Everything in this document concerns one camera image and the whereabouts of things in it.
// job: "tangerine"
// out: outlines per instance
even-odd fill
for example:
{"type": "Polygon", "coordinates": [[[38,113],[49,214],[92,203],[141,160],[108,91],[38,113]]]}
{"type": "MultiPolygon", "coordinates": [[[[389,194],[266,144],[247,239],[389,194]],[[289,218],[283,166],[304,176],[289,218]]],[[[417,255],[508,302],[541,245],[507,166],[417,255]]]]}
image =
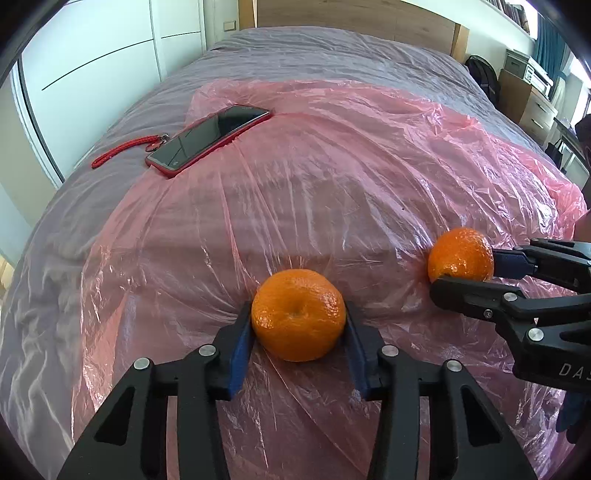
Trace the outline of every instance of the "tangerine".
{"type": "Polygon", "coordinates": [[[488,239],[472,228],[459,227],[444,233],[429,254],[427,272],[434,282],[442,275],[486,281],[495,264],[488,239]]]}
{"type": "Polygon", "coordinates": [[[345,328],[345,302],[319,273],[295,268],[267,278],[252,302],[256,336],[271,354],[307,362],[327,354],[345,328]]]}

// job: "black backpack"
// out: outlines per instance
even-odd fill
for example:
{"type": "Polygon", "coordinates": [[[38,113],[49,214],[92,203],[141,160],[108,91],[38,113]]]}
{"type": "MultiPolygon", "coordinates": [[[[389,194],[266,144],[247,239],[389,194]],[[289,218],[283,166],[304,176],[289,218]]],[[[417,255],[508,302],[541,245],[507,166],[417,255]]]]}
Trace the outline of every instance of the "black backpack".
{"type": "Polygon", "coordinates": [[[499,94],[501,86],[496,79],[495,69],[482,57],[472,55],[466,60],[466,67],[473,79],[480,86],[482,91],[495,106],[499,105],[499,94]]]}

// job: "mattress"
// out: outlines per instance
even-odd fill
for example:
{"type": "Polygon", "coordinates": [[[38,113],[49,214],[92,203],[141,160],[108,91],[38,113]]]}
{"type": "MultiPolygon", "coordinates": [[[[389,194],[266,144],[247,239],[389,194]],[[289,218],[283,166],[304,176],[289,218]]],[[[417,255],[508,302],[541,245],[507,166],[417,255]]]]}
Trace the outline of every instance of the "mattress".
{"type": "Polygon", "coordinates": [[[216,44],[130,108],[94,146],[48,205],[15,270],[0,320],[0,413],[48,479],[57,476],[73,445],[82,269],[103,225],[147,169],[142,148],[97,170],[90,162],[131,138],[182,129],[195,90],[220,78],[354,80],[403,89],[476,118],[488,133],[554,168],[467,71],[442,53],[319,27],[258,28],[216,44]]]}

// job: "plastic wrinkle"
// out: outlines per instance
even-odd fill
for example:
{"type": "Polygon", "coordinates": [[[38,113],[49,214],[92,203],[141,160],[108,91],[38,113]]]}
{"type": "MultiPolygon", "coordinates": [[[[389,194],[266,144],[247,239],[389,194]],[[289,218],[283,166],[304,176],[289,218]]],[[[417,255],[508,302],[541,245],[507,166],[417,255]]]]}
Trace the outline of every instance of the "plastic wrinkle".
{"type": "MultiPolygon", "coordinates": [[[[361,307],[387,342],[418,359],[462,361],[538,475],[555,470],[569,449],[554,431],[563,392],[516,379],[493,324],[432,305],[426,260],[439,235],[460,225],[494,247],[570,239],[586,210],[578,188],[474,118],[401,90],[218,80],[197,90],[187,123],[233,103],[274,116],[174,179],[148,170],[92,248],[74,437],[134,359],[181,358],[233,321],[269,275],[309,268],[361,307]]],[[[519,286],[532,297],[564,294],[532,279],[519,286]]],[[[177,478],[170,405],[168,467],[177,478]]],[[[242,391],[217,409],[233,480],[366,476],[379,403],[353,389],[340,346],[291,364],[256,345],[242,391]]]]}

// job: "phone lanyard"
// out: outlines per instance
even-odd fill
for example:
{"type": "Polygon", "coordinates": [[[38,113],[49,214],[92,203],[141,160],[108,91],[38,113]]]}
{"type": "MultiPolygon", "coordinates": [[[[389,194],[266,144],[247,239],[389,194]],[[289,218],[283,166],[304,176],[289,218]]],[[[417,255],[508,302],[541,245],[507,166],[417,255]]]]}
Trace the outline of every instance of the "phone lanyard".
{"type": "Polygon", "coordinates": [[[153,152],[157,148],[164,145],[167,141],[168,141],[167,134],[148,135],[147,137],[134,138],[133,140],[129,140],[129,141],[119,145],[118,147],[111,148],[108,152],[103,153],[100,157],[96,158],[92,162],[92,164],[90,164],[90,166],[92,168],[98,168],[103,163],[105,163],[107,160],[109,160],[110,158],[113,158],[117,154],[123,152],[123,150],[127,150],[128,148],[131,148],[131,147],[136,147],[137,145],[149,144],[146,147],[146,152],[153,152]]]}

